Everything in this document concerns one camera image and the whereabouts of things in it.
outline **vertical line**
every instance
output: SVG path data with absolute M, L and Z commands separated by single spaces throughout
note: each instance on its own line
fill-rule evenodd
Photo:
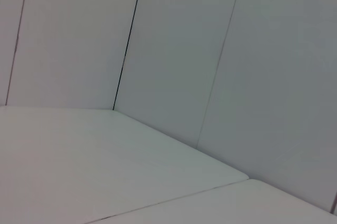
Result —
M 121 69 L 120 79 L 119 79 L 119 81 L 118 81 L 118 86 L 117 86 L 117 91 L 116 91 L 116 96 L 115 96 L 114 106 L 113 106 L 112 110 L 115 110 L 115 105 L 116 105 L 116 100 L 117 100 L 118 90 L 120 89 L 120 83 L 121 83 L 121 78 L 122 78 L 122 74 L 123 74 L 124 63 L 125 63 L 125 58 L 126 58 L 126 53 L 127 53 L 128 43 L 129 43 L 129 41 L 130 41 L 130 36 L 131 36 L 131 31 L 132 31 L 133 21 L 134 21 L 134 19 L 135 19 L 135 13 L 136 13 L 136 9 L 137 9 L 137 4 L 138 4 L 138 0 L 136 0 L 135 9 L 134 9 L 134 11 L 133 11 L 133 16 L 132 16 L 132 21 L 131 21 L 131 27 L 130 27 L 130 32 L 128 33 L 128 38 L 127 38 L 127 43 L 126 43 L 126 49 L 125 49 L 125 54 L 124 54 L 124 60 L 123 60 L 123 64 L 122 64 L 122 69 Z
M 21 15 L 20 15 L 20 20 L 19 20 L 19 26 L 17 28 L 16 43 L 15 43 L 15 49 L 14 49 L 14 55 L 13 55 L 13 61 L 12 61 L 12 68 L 11 68 L 11 74 L 9 76 L 9 83 L 8 83 L 8 89 L 7 89 L 6 105 L 8 103 L 9 89 L 11 88 L 13 68 L 14 68 L 14 61 L 15 61 L 15 55 L 16 55 L 16 51 L 17 51 L 17 46 L 18 46 L 18 43 L 19 43 L 19 32 L 20 32 L 20 27 L 21 27 L 22 13 L 23 13 L 23 8 L 25 6 L 25 1 L 26 0 L 23 0 L 23 2 L 22 2 Z
M 208 99 L 208 101 L 207 101 L 206 110 L 205 110 L 204 118 L 203 118 L 203 121 L 202 121 L 202 124 L 201 124 L 201 128 L 200 128 L 200 132 L 199 132 L 198 141 L 197 141 L 197 143 L 196 143 L 196 149 L 198 149 L 198 146 L 199 146 L 201 132 L 202 132 L 202 129 L 203 129 L 203 127 L 204 127 L 205 118 L 206 118 L 206 113 L 207 113 L 208 107 L 209 107 L 209 105 L 210 105 L 210 100 L 211 100 L 211 95 L 212 95 L 212 91 L 213 91 L 213 88 L 214 88 L 214 83 L 215 83 L 216 73 L 217 73 L 217 70 L 218 70 L 218 68 L 219 68 L 219 64 L 220 64 L 220 59 L 221 59 L 221 57 L 222 57 L 222 53 L 223 53 L 223 51 L 224 51 L 225 42 L 226 42 L 226 39 L 227 39 L 228 31 L 229 31 L 229 29 L 230 29 L 230 25 L 231 25 L 231 21 L 232 21 L 232 17 L 233 17 L 233 12 L 234 12 L 234 9 L 235 9 L 235 4 L 236 4 L 236 0 L 234 0 L 234 4 L 233 4 L 233 8 L 232 8 L 231 17 L 230 17 L 230 20 L 229 20 L 229 22 L 228 22 L 228 26 L 227 26 L 227 30 L 226 30 L 226 34 L 225 34 L 225 39 L 224 39 L 223 44 L 222 44 L 222 49 L 221 49 L 221 53 L 220 53 L 220 56 L 219 56 L 219 60 L 217 61 L 217 66 L 216 66 L 216 70 L 215 70 L 215 75 L 214 75 L 214 79 L 213 79 L 213 83 L 212 83 L 212 87 L 211 87 L 209 99 Z
M 331 210 L 330 210 L 330 213 L 331 213 L 331 214 L 334 214 L 334 213 L 335 213 L 336 205 L 337 205 L 337 193 L 336 193 L 336 196 L 335 196 L 335 200 L 334 200 L 333 203 L 332 203 L 332 207 L 331 207 Z

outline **white surface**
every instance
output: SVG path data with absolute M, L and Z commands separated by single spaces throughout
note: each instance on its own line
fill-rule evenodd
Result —
M 113 107 L 136 0 L 26 0 L 10 105 Z
M 231 184 L 97 224 L 328 224 L 337 217 L 256 180 Z
M 116 101 L 195 147 L 234 0 L 138 0 Z
M 337 0 L 237 0 L 199 144 L 325 210 L 337 190 L 336 11 Z
M 247 179 L 118 112 L 0 108 L 0 223 L 83 224 Z
M 6 104 L 23 0 L 0 0 L 0 105 Z

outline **table surface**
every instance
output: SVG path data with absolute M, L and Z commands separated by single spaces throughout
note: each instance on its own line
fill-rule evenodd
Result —
M 337 217 L 257 180 L 247 180 L 111 217 L 97 224 L 331 224 Z
M 0 108 L 0 223 L 84 224 L 248 177 L 109 110 Z

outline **white wall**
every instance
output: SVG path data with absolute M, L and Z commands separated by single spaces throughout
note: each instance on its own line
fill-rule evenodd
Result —
M 234 0 L 139 0 L 116 110 L 196 146 Z
M 237 0 L 199 149 L 325 210 L 337 189 L 337 0 Z
M 6 104 L 23 0 L 0 0 L 0 105 Z
M 9 105 L 113 107 L 136 0 L 26 0 Z

